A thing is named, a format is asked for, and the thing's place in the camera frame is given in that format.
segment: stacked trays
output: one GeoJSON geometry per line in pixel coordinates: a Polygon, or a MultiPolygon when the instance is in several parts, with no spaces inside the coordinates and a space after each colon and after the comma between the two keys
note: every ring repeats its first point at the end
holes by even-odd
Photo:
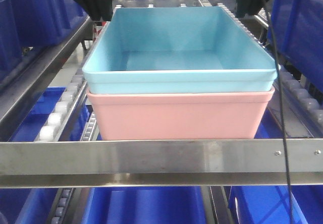
{"type": "Polygon", "coordinates": [[[83,72],[104,140],[253,138],[277,75],[223,7],[117,9],[83,72]]]}

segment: plastic tray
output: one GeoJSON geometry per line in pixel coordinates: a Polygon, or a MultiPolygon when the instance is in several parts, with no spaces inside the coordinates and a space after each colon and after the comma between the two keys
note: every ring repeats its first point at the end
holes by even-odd
{"type": "Polygon", "coordinates": [[[58,44],[85,15],[72,0],[12,0],[12,6],[21,46],[58,44]]]}
{"type": "MultiPolygon", "coordinates": [[[[323,186],[293,186],[294,224],[317,224],[323,219],[323,186]]],[[[286,186],[232,187],[229,207],[236,223],[289,223],[286,186]]]]}
{"type": "Polygon", "coordinates": [[[253,138],[273,93],[87,95],[103,140],[147,140],[253,138]]]}
{"type": "Polygon", "coordinates": [[[220,7],[121,8],[83,67],[94,94],[269,91],[274,60],[220,7]]]}
{"type": "MultiPolygon", "coordinates": [[[[10,141],[34,141],[38,135],[41,127],[48,119],[48,115],[54,109],[56,102],[64,92],[65,87],[50,87],[44,91],[39,98],[29,115],[25,118],[23,123],[19,126],[10,141]]],[[[81,109],[80,115],[76,120],[73,131],[70,135],[71,141],[78,141],[82,135],[85,123],[87,122],[89,112],[84,105],[81,109]]]]}
{"type": "MultiPolygon", "coordinates": [[[[229,207],[239,224],[289,223],[288,192],[285,186],[235,186],[229,207]]],[[[293,198],[294,224],[308,224],[293,198]]]]}
{"type": "Polygon", "coordinates": [[[0,81],[21,61],[11,0],[0,0],[0,81]]]}
{"type": "Polygon", "coordinates": [[[8,224],[44,224],[57,189],[1,189],[0,212],[8,224]]]}
{"type": "Polygon", "coordinates": [[[323,91],[323,0],[275,0],[272,13],[280,53],[323,91]]]}
{"type": "Polygon", "coordinates": [[[92,188],[81,224],[205,224],[200,187],[92,188]]]}

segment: light blue plastic tray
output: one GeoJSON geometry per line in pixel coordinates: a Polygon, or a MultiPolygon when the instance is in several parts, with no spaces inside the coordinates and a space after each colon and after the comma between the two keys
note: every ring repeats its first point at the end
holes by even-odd
{"type": "Polygon", "coordinates": [[[83,72],[94,94],[269,91],[277,76],[221,7],[117,9],[83,72]]]}

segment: roller conveyor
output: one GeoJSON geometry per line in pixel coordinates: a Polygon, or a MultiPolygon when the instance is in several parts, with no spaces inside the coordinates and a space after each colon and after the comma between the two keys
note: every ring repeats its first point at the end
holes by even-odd
{"type": "MultiPolygon", "coordinates": [[[[322,184],[320,151],[323,149],[323,143],[318,138],[321,137],[320,121],[316,115],[309,113],[311,109],[308,108],[308,104],[299,101],[297,92],[292,90],[290,80],[293,78],[288,74],[286,72],[283,92],[287,133],[290,137],[298,138],[288,141],[292,184],[322,184]]],[[[70,126],[84,102],[85,89],[86,84],[82,83],[80,90],[75,93],[76,97],[72,103],[74,107],[68,111],[62,127],[57,130],[51,142],[39,141],[38,137],[37,143],[0,143],[0,161],[4,167],[0,176],[2,187],[63,188],[57,192],[47,223],[56,223],[52,222],[53,220],[57,220],[57,223],[87,223],[83,219],[84,211],[88,205],[88,197],[93,196],[96,189],[74,189],[75,187],[218,186],[213,187],[212,191],[209,188],[205,190],[205,187],[202,189],[203,197],[208,201],[207,206],[210,206],[206,216],[212,216],[213,219],[216,216],[219,223],[233,223],[234,217],[231,217],[231,214],[219,211],[221,208],[227,210],[226,206],[229,204],[229,195],[226,195],[221,186],[286,184],[281,139],[196,140],[194,143],[155,141],[153,146],[151,142],[145,141],[96,142],[92,141],[96,138],[96,122],[92,114],[82,134],[83,142],[58,142],[67,140],[70,126]],[[129,151],[133,155],[128,158],[127,164],[119,161],[129,157],[129,151]],[[19,161],[20,152],[24,153],[23,164],[19,161]],[[147,153],[151,154],[149,158],[145,158],[147,153]],[[106,156],[118,157],[113,158],[111,162],[110,159],[106,160],[106,156]],[[67,164],[66,159],[69,158],[73,161],[67,164]],[[145,165],[140,164],[139,159],[145,160],[145,165]],[[59,206],[59,200],[64,190],[71,191],[71,195],[67,196],[70,198],[70,204],[66,209],[58,210],[57,208],[62,207],[59,206]],[[59,217],[60,211],[64,212],[64,218],[56,218],[59,217]]],[[[280,138],[278,113],[277,101],[274,98],[258,130],[259,138],[280,138]]]]}

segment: stainless steel rail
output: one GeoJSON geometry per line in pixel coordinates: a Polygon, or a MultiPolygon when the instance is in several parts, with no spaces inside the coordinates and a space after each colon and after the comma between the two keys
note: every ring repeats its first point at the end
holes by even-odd
{"type": "MultiPolygon", "coordinates": [[[[289,139],[292,184],[323,184],[323,139],[289,139]]],[[[0,187],[283,185],[281,139],[0,143],[0,187]]]]}

